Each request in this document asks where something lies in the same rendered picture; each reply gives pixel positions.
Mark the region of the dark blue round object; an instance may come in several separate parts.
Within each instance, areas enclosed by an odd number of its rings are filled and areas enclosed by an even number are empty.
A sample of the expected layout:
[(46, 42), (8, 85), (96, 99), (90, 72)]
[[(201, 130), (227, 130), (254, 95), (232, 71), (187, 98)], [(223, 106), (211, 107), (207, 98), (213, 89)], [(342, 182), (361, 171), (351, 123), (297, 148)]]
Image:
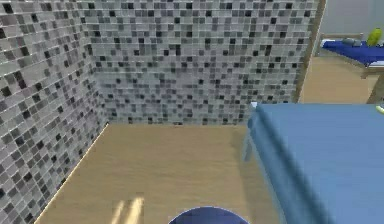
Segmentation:
[(249, 224), (236, 213), (221, 207), (203, 206), (189, 209), (168, 224)]

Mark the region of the grey flat object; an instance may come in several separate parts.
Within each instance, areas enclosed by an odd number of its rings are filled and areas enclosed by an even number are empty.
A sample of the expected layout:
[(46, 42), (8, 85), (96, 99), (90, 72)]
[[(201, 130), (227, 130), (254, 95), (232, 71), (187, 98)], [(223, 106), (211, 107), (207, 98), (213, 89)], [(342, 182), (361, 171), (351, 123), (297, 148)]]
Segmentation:
[(342, 43), (348, 46), (352, 47), (360, 47), (362, 45), (362, 41), (359, 39), (354, 39), (354, 38), (344, 38), (342, 40)]

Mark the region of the dark blue bed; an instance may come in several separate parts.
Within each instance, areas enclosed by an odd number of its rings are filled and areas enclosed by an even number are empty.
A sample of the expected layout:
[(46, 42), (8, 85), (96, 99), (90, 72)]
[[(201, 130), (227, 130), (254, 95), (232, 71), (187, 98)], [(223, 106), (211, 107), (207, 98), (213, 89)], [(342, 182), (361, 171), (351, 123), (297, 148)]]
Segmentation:
[[(342, 43), (344, 38), (354, 38), (362, 41), (360, 47), (352, 47)], [(384, 103), (384, 47), (369, 47), (363, 40), (363, 34), (324, 34), (322, 33), (316, 47), (316, 56), (331, 56), (341, 59), (360, 69), (360, 77), (367, 79), (375, 77), (376, 81), (368, 103)]]

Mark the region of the yellow-green ball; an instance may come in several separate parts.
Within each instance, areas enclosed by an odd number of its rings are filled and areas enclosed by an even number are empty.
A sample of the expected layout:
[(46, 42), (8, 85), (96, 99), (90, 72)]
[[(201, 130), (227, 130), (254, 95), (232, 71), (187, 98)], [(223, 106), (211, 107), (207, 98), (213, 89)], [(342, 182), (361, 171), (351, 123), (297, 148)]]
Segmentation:
[(374, 28), (370, 34), (368, 35), (366, 44), (370, 47), (373, 46), (380, 46), (381, 45), (381, 37), (382, 37), (383, 31), (381, 28)]

